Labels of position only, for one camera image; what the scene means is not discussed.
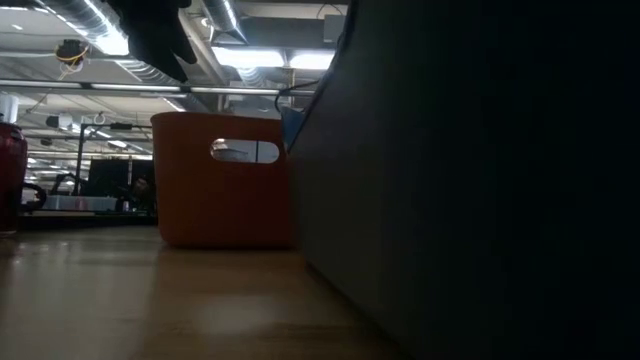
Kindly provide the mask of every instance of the red container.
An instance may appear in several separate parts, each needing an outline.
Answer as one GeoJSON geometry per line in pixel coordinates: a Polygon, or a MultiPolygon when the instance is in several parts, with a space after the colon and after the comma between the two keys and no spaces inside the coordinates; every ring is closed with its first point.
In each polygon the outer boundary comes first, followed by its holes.
{"type": "Polygon", "coordinates": [[[0,123],[0,236],[15,233],[27,170],[27,141],[20,128],[0,123]]]}
{"type": "Polygon", "coordinates": [[[291,246],[286,151],[280,121],[165,113],[151,118],[158,225],[171,245],[216,248],[291,246]],[[217,139],[266,141],[270,164],[220,161],[217,139]]]}

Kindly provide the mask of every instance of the ceiling duct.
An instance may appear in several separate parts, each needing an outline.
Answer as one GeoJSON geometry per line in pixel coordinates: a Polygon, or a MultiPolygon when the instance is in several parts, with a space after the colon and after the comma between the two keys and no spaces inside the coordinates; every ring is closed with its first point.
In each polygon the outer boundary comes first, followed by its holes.
{"type": "MultiPolygon", "coordinates": [[[[117,25],[118,16],[99,0],[35,0],[42,7],[64,21],[86,39],[88,43],[106,55],[127,55],[129,48],[124,32],[117,25]]],[[[116,63],[143,83],[154,85],[179,85],[160,70],[142,61],[122,60],[116,63]]],[[[175,99],[187,111],[208,112],[193,95],[175,99]]]]}
{"type": "Polygon", "coordinates": [[[240,28],[240,20],[231,1],[203,0],[204,12],[217,32],[214,37],[224,33],[246,45],[249,42],[240,28]]]}

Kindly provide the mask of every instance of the ceiling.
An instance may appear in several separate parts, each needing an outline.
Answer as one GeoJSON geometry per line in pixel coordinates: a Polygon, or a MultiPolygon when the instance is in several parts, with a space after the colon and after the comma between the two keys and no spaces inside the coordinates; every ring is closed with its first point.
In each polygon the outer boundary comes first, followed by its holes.
{"type": "MultiPolygon", "coordinates": [[[[287,61],[299,51],[322,51],[331,53],[335,41],[328,42],[324,34],[325,21],[335,20],[335,15],[346,14],[347,1],[336,0],[325,5],[308,0],[235,1],[236,11],[241,19],[241,27],[247,35],[249,46],[244,49],[269,49],[278,51],[287,61]]],[[[21,4],[37,4],[33,0],[0,0],[0,78],[28,80],[57,80],[64,74],[64,81],[104,82],[119,84],[140,84],[140,80],[126,71],[116,58],[91,48],[88,59],[80,71],[69,73],[54,56],[56,46],[63,39],[85,41],[76,30],[56,15],[45,9],[21,9],[21,4]]],[[[226,35],[216,36],[209,42],[210,28],[202,9],[201,0],[184,10],[184,18],[193,32],[190,34],[192,47],[197,50],[197,42],[206,54],[199,57],[198,64],[181,62],[190,85],[246,86],[233,66],[220,65],[211,46],[237,49],[239,46],[226,35]]],[[[304,70],[259,68],[270,86],[287,87],[320,79],[325,70],[304,70]]],[[[19,99],[17,124],[22,126],[28,137],[31,169],[27,178],[31,182],[49,184],[56,172],[72,171],[76,165],[78,130],[74,128],[54,129],[45,121],[50,116],[63,114],[70,116],[75,124],[80,122],[105,124],[125,122],[149,126],[149,119],[157,113],[180,109],[176,99],[158,97],[154,94],[139,93],[84,93],[82,91],[44,91],[33,88],[9,88],[0,86],[0,94],[15,95],[19,99]],[[50,145],[41,144],[42,138],[50,136],[50,145]]],[[[256,96],[198,96],[197,101],[211,112],[236,113],[244,116],[279,118],[273,109],[273,98],[256,96]]],[[[292,107],[304,107],[305,99],[296,99],[292,107]]],[[[90,160],[105,156],[148,157],[153,146],[150,129],[135,130],[125,134],[115,133],[109,128],[100,129],[111,141],[125,138],[127,148],[109,144],[106,137],[93,135],[87,141],[84,152],[91,156],[83,158],[83,168],[88,169],[90,160]]]]}

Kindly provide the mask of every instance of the orange storage bin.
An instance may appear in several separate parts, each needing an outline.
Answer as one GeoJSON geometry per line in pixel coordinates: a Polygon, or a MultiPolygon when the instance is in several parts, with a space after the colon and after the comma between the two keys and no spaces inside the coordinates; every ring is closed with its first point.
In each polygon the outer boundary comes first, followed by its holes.
{"type": "Polygon", "coordinates": [[[158,225],[175,246],[291,246],[286,152],[279,121],[197,113],[151,118],[158,225]],[[275,162],[216,160],[217,139],[275,144],[275,162]]]}

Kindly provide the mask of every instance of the wooden table surface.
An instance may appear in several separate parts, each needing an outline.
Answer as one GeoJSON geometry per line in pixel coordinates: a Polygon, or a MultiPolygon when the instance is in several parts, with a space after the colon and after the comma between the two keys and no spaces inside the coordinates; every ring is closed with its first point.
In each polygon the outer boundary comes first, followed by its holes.
{"type": "Polygon", "coordinates": [[[0,246],[0,359],[404,359],[296,252],[187,251],[155,228],[0,246]]]}

